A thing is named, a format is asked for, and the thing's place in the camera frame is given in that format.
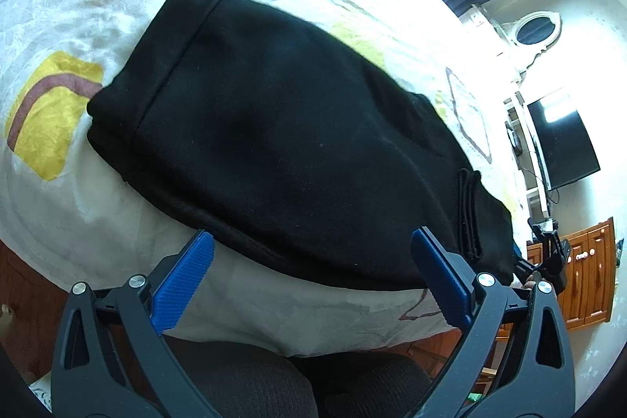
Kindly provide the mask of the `patterned white bed sheet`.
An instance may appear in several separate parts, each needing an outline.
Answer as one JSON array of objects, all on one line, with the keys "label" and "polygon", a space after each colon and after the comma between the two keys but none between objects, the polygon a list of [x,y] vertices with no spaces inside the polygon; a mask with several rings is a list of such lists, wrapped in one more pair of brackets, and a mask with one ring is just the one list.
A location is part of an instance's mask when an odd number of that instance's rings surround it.
[{"label": "patterned white bed sheet", "polygon": [[[116,286],[190,238],[87,140],[91,93],[122,69],[165,1],[1,0],[1,238],[61,289]],[[495,63],[442,0],[254,1],[321,27],[426,96],[526,242]]]}]

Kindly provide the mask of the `black pants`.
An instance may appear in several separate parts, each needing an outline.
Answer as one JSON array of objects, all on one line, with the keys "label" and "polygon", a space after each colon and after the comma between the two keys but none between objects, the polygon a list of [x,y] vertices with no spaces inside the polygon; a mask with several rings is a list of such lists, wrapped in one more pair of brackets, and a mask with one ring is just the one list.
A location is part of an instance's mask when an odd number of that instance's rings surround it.
[{"label": "black pants", "polygon": [[273,271],[420,289],[425,227],[513,279],[510,213],[430,101],[274,7],[166,0],[87,111],[92,148],[147,201]]}]

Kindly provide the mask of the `black flat television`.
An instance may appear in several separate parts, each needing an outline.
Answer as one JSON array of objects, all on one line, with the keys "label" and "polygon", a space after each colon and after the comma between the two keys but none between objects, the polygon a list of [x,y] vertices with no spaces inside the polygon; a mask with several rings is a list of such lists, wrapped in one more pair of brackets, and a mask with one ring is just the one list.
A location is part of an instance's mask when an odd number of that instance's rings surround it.
[{"label": "black flat television", "polygon": [[548,190],[557,190],[600,170],[585,123],[572,102],[544,96],[527,105],[539,143]]}]

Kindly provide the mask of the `wooden cabinet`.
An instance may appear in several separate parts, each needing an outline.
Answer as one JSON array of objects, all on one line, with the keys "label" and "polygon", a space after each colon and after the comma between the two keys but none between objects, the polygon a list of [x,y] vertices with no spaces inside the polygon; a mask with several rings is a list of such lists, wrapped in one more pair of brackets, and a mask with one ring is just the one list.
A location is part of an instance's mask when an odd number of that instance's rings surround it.
[{"label": "wooden cabinet", "polygon": [[566,329],[609,322],[615,290],[615,237],[612,217],[561,237],[570,244],[567,285],[558,296]]}]

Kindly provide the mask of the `white TV stand shelf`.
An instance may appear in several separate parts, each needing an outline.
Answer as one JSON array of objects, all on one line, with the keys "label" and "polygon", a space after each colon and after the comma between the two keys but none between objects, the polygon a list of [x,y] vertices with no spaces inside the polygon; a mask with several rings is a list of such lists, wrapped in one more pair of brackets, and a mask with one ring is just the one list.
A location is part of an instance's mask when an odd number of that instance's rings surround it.
[{"label": "white TV stand shelf", "polygon": [[512,151],[515,153],[516,164],[523,173],[530,216],[536,223],[548,221],[551,218],[551,206],[547,196],[544,160],[535,125],[518,90],[506,96],[504,107]]}]

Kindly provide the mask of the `white oval mirror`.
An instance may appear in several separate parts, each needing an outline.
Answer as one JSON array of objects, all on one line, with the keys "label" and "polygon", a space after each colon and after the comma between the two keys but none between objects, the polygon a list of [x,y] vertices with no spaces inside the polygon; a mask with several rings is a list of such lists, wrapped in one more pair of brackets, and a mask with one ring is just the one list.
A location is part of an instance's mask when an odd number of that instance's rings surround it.
[{"label": "white oval mirror", "polygon": [[562,19],[557,12],[529,13],[513,23],[510,38],[516,45],[548,49],[561,35]]}]

